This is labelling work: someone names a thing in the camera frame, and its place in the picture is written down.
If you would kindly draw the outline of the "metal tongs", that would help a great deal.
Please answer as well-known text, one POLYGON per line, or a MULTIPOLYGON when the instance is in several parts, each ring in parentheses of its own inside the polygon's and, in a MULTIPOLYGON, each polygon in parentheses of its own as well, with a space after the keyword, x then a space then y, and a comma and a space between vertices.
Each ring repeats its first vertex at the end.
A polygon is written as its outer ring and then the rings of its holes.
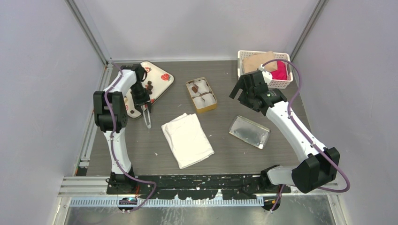
POLYGON ((145 122, 146 127, 148 129, 150 129, 152 127, 152 124, 151 124, 151 113, 148 112, 146 104, 145 104, 145 112, 142 115, 144 117, 144 122, 145 122))

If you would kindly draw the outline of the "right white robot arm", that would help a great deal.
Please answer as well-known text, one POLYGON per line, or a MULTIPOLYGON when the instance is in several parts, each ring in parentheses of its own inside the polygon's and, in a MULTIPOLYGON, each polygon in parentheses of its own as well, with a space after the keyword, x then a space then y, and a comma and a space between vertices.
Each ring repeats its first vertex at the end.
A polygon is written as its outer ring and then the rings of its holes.
POLYGON ((268 88, 263 72, 257 70, 241 75, 230 98, 237 98, 240 104, 262 113, 273 122, 299 160, 297 166, 274 165, 261 171, 260 185, 265 192, 271 193, 279 185, 290 185, 302 193, 309 193, 336 179, 340 161, 338 150, 318 142, 295 118, 284 94, 279 89, 268 88))

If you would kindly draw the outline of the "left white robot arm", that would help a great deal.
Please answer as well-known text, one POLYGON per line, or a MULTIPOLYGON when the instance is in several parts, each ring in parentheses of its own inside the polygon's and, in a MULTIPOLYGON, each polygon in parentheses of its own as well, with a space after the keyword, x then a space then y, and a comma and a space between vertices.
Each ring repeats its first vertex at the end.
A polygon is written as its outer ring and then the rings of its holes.
POLYGON ((146 78, 147 71, 140 64, 121 66, 109 86, 93 94, 94 122, 105 136, 111 154, 112 168, 108 183, 127 194, 135 191, 139 181, 135 178, 127 153, 125 128, 128 111, 124 99, 131 98, 138 112, 147 111, 144 121, 151 128, 152 102, 148 90, 142 85, 146 78))

